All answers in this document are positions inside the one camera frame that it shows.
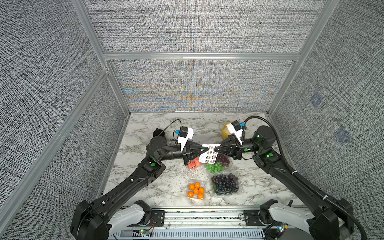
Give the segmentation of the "white fruit sticker sheet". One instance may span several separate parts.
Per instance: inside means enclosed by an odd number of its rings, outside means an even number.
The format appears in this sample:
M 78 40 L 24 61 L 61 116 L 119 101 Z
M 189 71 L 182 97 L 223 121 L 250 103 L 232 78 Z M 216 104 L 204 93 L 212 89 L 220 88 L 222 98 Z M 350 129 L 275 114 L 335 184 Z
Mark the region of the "white fruit sticker sheet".
M 215 164 L 218 156 L 215 148 L 220 146 L 220 144 L 202 144 L 202 146 L 208 150 L 199 156 L 199 162 L 203 164 Z

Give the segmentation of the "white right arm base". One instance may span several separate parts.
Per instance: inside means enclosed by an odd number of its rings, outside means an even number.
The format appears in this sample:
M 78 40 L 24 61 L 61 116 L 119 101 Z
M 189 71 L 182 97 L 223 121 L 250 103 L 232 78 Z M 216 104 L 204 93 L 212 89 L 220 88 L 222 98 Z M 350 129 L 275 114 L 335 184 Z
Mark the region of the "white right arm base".
M 307 220 L 311 220 L 315 217 L 310 211 L 293 208 L 281 204 L 276 200 L 269 200 L 260 205 L 259 215 L 260 221 L 265 225 L 281 222 L 308 234 L 310 234 L 310 225 Z

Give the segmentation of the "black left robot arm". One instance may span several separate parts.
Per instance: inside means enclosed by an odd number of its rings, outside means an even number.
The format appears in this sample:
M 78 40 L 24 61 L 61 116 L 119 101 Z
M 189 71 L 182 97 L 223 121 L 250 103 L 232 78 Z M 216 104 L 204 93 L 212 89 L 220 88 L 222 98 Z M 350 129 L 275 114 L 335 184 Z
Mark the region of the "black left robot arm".
M 166 169 L 162 160 L 194 160 L 209 148 L 188 140 L 184 147 L 170 146 L 162 136 L 153 137 L 146 156 L 134 172 L 117 187 L 91 203 L 82 201 L 75 209 L 70 232 L 77 240 L 106 240 L 112 233 L 113 215 L 137 192 L 156 180 Z

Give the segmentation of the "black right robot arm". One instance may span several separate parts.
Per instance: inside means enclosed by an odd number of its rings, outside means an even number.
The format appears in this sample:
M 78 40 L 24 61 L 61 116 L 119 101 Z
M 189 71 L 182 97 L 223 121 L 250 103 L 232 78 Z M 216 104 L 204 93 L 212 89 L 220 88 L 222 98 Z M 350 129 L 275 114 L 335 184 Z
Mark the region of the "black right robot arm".
M 257 220 L 267 227 L 276 222 L 294 226 L 315 240 L 345 240 L 352 235 L 352 205 L 327 195 L 293 170 L 283 154 L 273 150 L 272 145 L 277 140 L 273 128 L 260 126 L 251 139 L 239 140 L 236 135 L 231 135 L 215 147 L 216 152 L 237 160 L 245 152 L 254 152 L 256 165 L 284 184 L 309 209 L 307 213 L 300 213 L 277 200 L 269 200 L 260 206 Z

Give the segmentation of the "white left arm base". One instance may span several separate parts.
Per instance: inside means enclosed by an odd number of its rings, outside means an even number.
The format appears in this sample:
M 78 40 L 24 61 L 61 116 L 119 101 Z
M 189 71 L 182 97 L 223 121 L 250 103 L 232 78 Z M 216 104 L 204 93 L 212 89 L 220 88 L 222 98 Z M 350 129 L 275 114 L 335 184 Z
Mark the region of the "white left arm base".
M 136 201 L 130 207 L 119 210 L 115 213 L 108 225 L 110 235 L 113 235 L 123 228 L 131 225 L 147 226 L 151 221 L 152 208 L 142 200 Z

